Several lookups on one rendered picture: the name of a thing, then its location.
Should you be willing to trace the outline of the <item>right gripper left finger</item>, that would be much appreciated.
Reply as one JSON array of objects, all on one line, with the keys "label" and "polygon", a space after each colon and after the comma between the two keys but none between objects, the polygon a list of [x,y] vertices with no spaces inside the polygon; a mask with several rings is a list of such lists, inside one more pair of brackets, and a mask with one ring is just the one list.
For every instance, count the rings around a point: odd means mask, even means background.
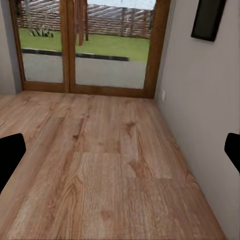
[{"label": "right gripper left finger", "polygon": [[0,138],[0,193],[26,152],[21,133]]}]

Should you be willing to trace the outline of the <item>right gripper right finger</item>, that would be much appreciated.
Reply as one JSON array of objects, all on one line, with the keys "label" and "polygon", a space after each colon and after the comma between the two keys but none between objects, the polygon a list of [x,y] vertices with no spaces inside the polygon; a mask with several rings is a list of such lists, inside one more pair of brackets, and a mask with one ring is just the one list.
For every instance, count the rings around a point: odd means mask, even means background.
[{"label": "right gripper right finger", "polygon": [[228,134],[224,151],[229,156],[236,169],[240,172],[240,134]]}]

